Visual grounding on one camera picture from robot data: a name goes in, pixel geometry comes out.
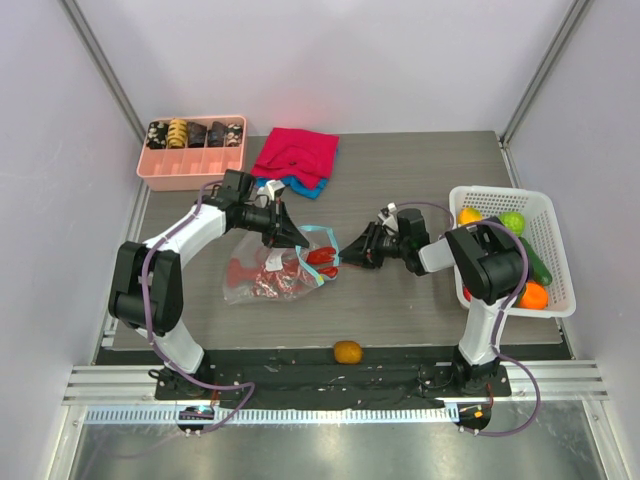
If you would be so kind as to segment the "brown toy potato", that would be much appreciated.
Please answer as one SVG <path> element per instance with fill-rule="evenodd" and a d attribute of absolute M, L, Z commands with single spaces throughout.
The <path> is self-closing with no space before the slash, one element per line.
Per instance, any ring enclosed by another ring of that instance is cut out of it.
<path fill-rule="evenodd" d="M 338 341 L 333 347 L 334 359 L 343 365 L 357 365 L 364 357 L 363 348 L 355 341 Z"/>

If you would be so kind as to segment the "clear zip top bag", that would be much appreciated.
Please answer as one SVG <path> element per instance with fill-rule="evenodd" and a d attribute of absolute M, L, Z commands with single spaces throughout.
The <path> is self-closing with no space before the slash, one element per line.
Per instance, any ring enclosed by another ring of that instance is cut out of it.
<path fill-rule="evenodd" d="M 246 234 L 227 264 L 222 283 L 226 303 L 293 301 L 335 280 L 340 259 L 334 230 L 303 225 L 300 231 L 309 241 L 307 248 L 266 247 L 258 234 Z"/>

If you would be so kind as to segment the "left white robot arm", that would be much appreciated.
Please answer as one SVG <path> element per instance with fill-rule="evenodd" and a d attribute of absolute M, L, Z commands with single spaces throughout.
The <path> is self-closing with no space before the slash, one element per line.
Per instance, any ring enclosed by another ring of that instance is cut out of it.
<path fill-rule="evenodd" d="M 256 232 L 266 247 L 308 247 L 281 199 L 285 185 L 229 169 L 203 185 L 186 215 L 143 242 L 127 241 L 117 252 L 108 312 L 145 337 L 166 368 L 179 375 L 190 398 L 205 397 L 213 369 L 204 348 L 182 320 L 183 268 L 207 245 L 233 229 Z"/>

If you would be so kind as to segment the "red toy lobster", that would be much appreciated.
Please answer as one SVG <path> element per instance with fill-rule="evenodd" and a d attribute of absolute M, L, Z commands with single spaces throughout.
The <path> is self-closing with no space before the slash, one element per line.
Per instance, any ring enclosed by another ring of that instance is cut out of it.
<path fill-rule="evenodd" d="M 338 273 L 335 247 L 299 251 L 260 247 L 251 260 L 231 258 L 223 294 L 229 304 L 292 301 L 335 280 Z"/>

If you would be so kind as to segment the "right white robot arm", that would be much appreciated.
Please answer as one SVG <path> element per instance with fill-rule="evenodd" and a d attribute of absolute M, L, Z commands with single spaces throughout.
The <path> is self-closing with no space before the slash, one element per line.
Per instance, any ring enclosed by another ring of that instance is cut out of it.
<path fill-rule="evenodd" d="M 503 322 L 531 273 L 526 249 L 499 218 L 471 222 L 431 240 L 420 210 L 382 212 L 339 257 L 363 269 L 400 259 L 417 276 L 455 268 L 470 306 L 447 385 L 472 395 L 498 375 Z"/>

